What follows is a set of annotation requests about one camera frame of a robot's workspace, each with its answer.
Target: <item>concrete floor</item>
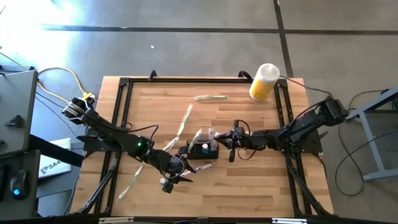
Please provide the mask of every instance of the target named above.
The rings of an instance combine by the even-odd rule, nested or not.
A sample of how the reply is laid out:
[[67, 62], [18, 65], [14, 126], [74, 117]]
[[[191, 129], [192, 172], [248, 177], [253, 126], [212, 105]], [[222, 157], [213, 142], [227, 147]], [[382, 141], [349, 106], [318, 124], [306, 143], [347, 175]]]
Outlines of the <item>concrete floor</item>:
[[[395, 0], [279, 2], [286, 29], [398, 30]], [[258, 66], [267, 62], [276, 64], [286, 74], [279, 34], [43, 31], [36, 23], [277, 29], [272, 0], [12, 1], [0, 15], [0, 45], [5, 54], [39, 70], [50, 66], [72, 69], [83, 88], [96, 95], [104, 75], [149, 75], [151, 70], [157, 70], [163, 76], [235, 77], [240, 70], [255, 74]], [[359, 92], [398, 85], [398, 35], [288, 34], [286, 39], [294, 77], [304, 78], [308, 86], [332, 92], [345, 106]], [[0, 58], [0, 63], [9, 64], [4, 58]], [[80, 96], [75, 80], [67, 72], [48, 72], [40, 79], [49, 90], [65, 98]], [[307, 94], [310, 104], [325, 97], [314, 91]], [[354, 105], [376, 96], [377, 93], [363, 95]], [[59, 111], [50, 103], [49, 106]], [[71, 127], [77, 134], [83, 133], [80, 127]], [[355, 197], [342, 195], [335, 186], [334, 172], [346, 153], [336, 128], [322, 129], [329, 131], [322, 139], [323, 159], [335, 213], [396, 222], [398, 178], [365, 183], [363, 193]], [[349, 150], [366, 142], [360, 126], [344, 124], [341, 132]], [[40, 102], [35, 104], [32, 134], [46, 140], [73, 137]], [[368, 147], [354, 158], [365, 174], [376, 171]], [[347, 192], [359, 187], [360, 179], [351, 161], [342, 166], [338, 180]], [[61, 214], [68, 194], [41, 198], [39, 213]]]

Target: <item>plastic wrapper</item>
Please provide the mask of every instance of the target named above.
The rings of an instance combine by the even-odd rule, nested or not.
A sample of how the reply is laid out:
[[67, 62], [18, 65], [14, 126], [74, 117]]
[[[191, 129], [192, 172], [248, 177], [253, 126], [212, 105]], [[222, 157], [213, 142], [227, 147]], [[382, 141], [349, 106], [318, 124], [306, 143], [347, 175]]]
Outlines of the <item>plastic wrapper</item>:
[[203, 95], [203, 96], [195, 96], [193, 97], [195, 101], [203, 101], [203, 100], [227, 100], [228, 96], [216, 96], [216, 95]]
[[132, 179], [130, 180], [129, 185], [119, 194], [118, 200], [121, 200], [124, 198], [124, 196], [126, 195], [127, 191], [130, 189], [130, 187], [135, 183], [138, 175], [141, 173], [142, 169], [144, 168], [144, 165], [141, 165], [136, 174], [134, 174], [134, 176], [132, 177]]
[[195, 134], [195, 136], [193, 137], [191, 144], [189, 144], [188, 146], [188, 152], [191, 152], [191, 149], [193, 148], [193, 146], [195, 145], [195, 143], [197, 142], [198, 138], [200, 137], [201, 134], [201, 129], [199, 129], [199, 131]]
[[214, 129], [209, 128], [209, 141], [210, 141], [210, 150], [215, 151], [216, 150], [216, 143], [214, 140]]
[[178, 132], [177, 132], [177, 136], [173, 140], [171, 140], [169, 143], [167, 143], [167, 145], [163, 148], [163, 151], [166, 151], [166, 152], [169, 151], [171, 148], [173, 148], [174, 144], [180, 139], [182, 131], [184, 130], [185, 125], [187, 124], [189, 115], [192, 111], [192, 107], [193, 107], [192, 104], [190, 104], [187, 112], [185, 113], [185, 116], [182, 119], [180, 128], [178, 129]]

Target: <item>computer mouse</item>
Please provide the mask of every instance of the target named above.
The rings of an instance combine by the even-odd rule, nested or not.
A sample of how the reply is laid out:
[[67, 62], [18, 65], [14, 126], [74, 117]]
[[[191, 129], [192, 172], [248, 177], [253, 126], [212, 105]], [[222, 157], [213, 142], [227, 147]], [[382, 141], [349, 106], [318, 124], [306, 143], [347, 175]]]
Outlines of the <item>computer mouse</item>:
[[27, 171], [24, 169], [17, 171], [10, 178], [11, 195], [18, 200], [26, 198], [29, 193], [28, 183]]

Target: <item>black metal frame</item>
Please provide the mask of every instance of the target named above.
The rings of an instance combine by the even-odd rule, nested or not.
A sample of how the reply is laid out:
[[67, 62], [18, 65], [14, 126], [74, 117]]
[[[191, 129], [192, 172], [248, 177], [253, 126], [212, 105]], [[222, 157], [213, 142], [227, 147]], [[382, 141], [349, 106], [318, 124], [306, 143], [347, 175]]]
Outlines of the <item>black metal frame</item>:
[[[147, 78], [147, 77], [120, 78], [118, 93], [116, 96], [116, 102], [115, 102], [115, 107], [114, 107], [114, 111], [113, 111], [113, 118], [112, 118], [113, 124], [116, 125], [116, 121], [117, 121], [117, 117], [118, 117], [119, 109], [120, 109], [120, 104], [121, 104], [121, 96], [123, 93], [124, 86], [127, 86], [127, 95], [126, 95], [126, 101], [124, 102], [124, 109], [123, 109], [123, 116], [122, 116], [122, 128], [126, 127], [127, 114], [129, 111], [129, 104], [130, 104], [132, 88], [133, 88], [134, 83], [153, 82], [153, 83], [248, 83], [248, 84], [250, 84], [253, 81], [252, 77], [245, 71], [240, 71], [238, 74], [238, 77], [246, 77], [246, 78], [154, 78], [156, 76], [157, 76], [156, 71], [153, 70], [152, 73], [150, 74], [149, 78]], [[275, 91], [277, 112], [279, 115], [279, 124], [282, 127], [285, 125], [285, 121], [284, 121], [282, 103], [280, 100], [279, 88], [282, 88], [283, 93], [284, 93], [289, 122], [293, 121], [294, 117], [293, 117], [293, 113], [292, 113], [292, 105], [290, 104], [287, 80], [280, 79], [277, 82], [277, 84], [275, 85], [274, 91]], [[101, 171], [100, 183], [103, 181], [104, 177], [106, 177], [107, 172], [109, 172], [108, 165], [109, 165], [109, 161], [111, 158], [110, 154], [111, 154], [111, 152], [106, 152], [106, 154], [105, 154], [104, 163], [103, 163], [104, 165], [103, 165], [103, 169]], [[297, 161], [298, 174], [302, 178], [303, 182], [305, 183], [304, 169], [303, 169], [301, 157], [299, 155], [295, 155], [295, 156], [297, 157], [296, 161]], [[117, 176], [118, 176], [120, 152], [116, 153], [115, 158], [118, 158], [118, 162], [117, 162], [116, 167], [114, 168], [113, 173], [112, 173], [111, 187], [109, 189], [108, 201], [107, 201], [106, 208], [104, 211], [106, 214], [109, 214], [109, 215], [111, 214], [112, 206], [113, 206], [114, 188], [116, 186], [116, 180], [117, 180]], [[286, 153], [285, 158], [286, 158], [286, 164], [287, 164], [288, 159], [291, 159], [290, 154]], [[290, 193], [292, 195], [292, 205], [293, 205], [294, 215], [295, 216], [301, 215], [303, 213], [301, 212], [300, 207], [299, 207], [297, 191], [295, 188], [295, 181], [288, 170], [287, 170], [287, 173], [288, 173], [288, 178], [289, 178]], [[310, 203], [305, 196], [303, 196], [303, 197], [304, 197], [304, 205], [305, 205], [305, 213], [304, 214], [311, 215], [312, 212], [311, 212]], [[98, 197], [98, 200], [95, 204], [95, 213], [100, 212], [101, 202], [102, 202], [102, 195], [100, 195]], [[156, 220], [158, 220], [161, 217], [148, 217], [148, 218], [155, 218]]]

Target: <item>small black box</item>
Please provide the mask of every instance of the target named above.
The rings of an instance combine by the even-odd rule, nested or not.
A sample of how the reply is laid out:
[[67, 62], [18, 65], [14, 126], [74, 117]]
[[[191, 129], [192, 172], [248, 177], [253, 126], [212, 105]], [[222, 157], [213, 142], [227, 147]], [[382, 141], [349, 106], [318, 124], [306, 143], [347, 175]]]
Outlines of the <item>small black box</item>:
[[[191, 144], [192, 140], [189, 139], [187, 140], [187, 146]], [[210, 145], [210, 140], [197, 140], [195, 145], [192, 147], [191, 152], [187, 152], [187, 157], [190, 160], [195, 160], [195, 159], [218, 159], [218, 142], [213, 141], [215, 146]], [[207, 144], [209, 146], [209, 153], [205, 153], [202, 150], [202, 145]]]

